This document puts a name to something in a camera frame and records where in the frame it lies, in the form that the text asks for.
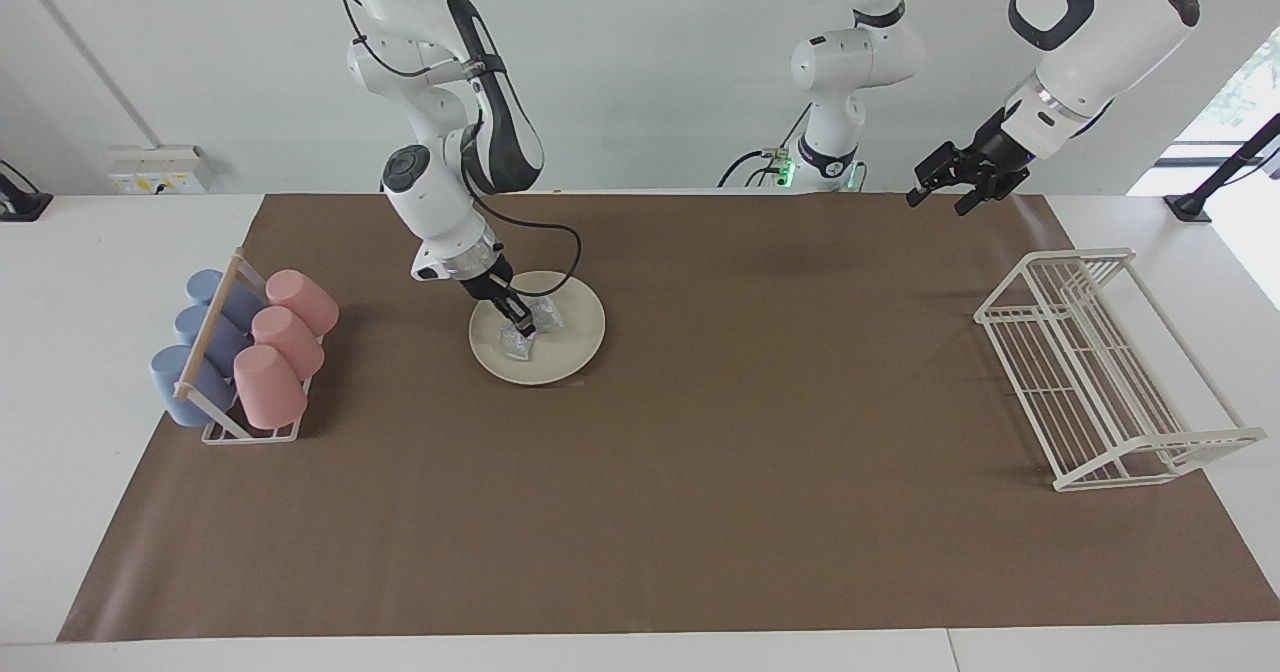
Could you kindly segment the cream round plate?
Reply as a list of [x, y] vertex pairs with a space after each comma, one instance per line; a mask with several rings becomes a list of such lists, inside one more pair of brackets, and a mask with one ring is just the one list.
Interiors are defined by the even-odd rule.
[[521, 291], [520, 300], [553, 300], [564, 326], [539, 333], [530, 361], [520, 362], [500, 353], [499, 333], [507, 320], [489, 302], [483, 302], [468, 321], [468, 344], [480, 366], [504, 381], [526, 387], [559, 381], [584, 369], [605, 335], [605, 311], [590, 285], [556, 271], [517, 274], [515, 285]]

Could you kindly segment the pink plastic cup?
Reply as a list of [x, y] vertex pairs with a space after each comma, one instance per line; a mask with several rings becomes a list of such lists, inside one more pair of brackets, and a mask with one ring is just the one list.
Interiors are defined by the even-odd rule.
[[233, 379], [247, 421], [255, 429], [291, 426], [307, 408], [301, 381], [274, 347], [255, 344], [242, 349], [233, 362]]
[[339, 306], [332, 294], [296, 268], [269, 276], [265, 292], [273, 306], [291, 308], [316, 338], [329, 334], [339, 321]]
[[251, 324], [256, 344], [278, 349], [300, 381], [311, 379], [325, 361], [319, 338], [292, 308], [269, 306], [259, 311]]

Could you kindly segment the brown table mat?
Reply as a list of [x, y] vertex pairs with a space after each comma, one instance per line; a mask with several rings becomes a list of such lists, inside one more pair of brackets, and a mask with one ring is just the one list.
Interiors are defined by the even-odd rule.
[[980, 300], [1069, 247], [1043, 198], [513, 195], [567, 221], [604, 344], [520, 388], [375, 195], [244, 242], [333, 294], [300, 439], [161, 420], [63, 641], [1280, 620], [1202, 474], [1057, 493]]

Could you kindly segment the bright window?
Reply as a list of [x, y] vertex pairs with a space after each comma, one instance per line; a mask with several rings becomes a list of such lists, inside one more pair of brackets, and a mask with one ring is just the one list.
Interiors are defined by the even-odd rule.
[[1280, 26], [1225, 81], [1165, 152], [1167, 157], [1224, 157], [1280, 113]]

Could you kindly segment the blue plastic cup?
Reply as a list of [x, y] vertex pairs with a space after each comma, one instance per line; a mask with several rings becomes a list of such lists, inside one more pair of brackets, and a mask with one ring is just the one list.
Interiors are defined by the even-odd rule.
[[211, 315], [210, 306], [196, 305], [183, 308], [174, 320], [174, 333], [180, 344], [195, 347], [201, 326], [211, 317], [212, 330], [207, 335], [204, 357], [224, 379], [233, 376], [236, 357], [251, 346], [251, 340], [223, 314]]
[[[195, 273], [186, 284], [187, 297], [196, 305], [210, 306], [221, 284], [221, 276], [223, 273], [214, 270], [214, 268], [205, 268], [205, 270]], [[253, 317], [266, 306], [264, 300], [237, 276], [224, 300], [221, 315], [228, 317], [243, 334], [250, 334]]]
[[[202, 428], [212, 422], [212, 419], [198, 408], [191, 399], [178, 401], [174, 398], [177, 384], [192, 352], [191, 346], [169, 346], [159, 352], [150, 361], [150, 372], [155, 388], [159, 390], [163, 403], [174, 422], [186, 429]], [[228, 412], [236, 401], [236, 394], [229, 381], [211, 365], [207, 358], [201, 358], [195, 379], [195, 388], [215, 404], [221, 412]]]

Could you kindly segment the black table clamp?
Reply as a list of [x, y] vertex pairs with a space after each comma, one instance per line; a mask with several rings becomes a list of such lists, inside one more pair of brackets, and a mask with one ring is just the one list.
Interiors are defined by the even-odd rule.
[[52, 202], [28, 175], [0, 157], [0, 221], [36, 221]]

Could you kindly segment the white wall power outlet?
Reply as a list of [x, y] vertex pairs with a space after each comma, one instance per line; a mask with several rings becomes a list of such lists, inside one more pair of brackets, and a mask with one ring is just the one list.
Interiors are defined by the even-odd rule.
[[111, 145], [108, 175], [118, 195], [207, 195], [215, 172], [196, 145]]

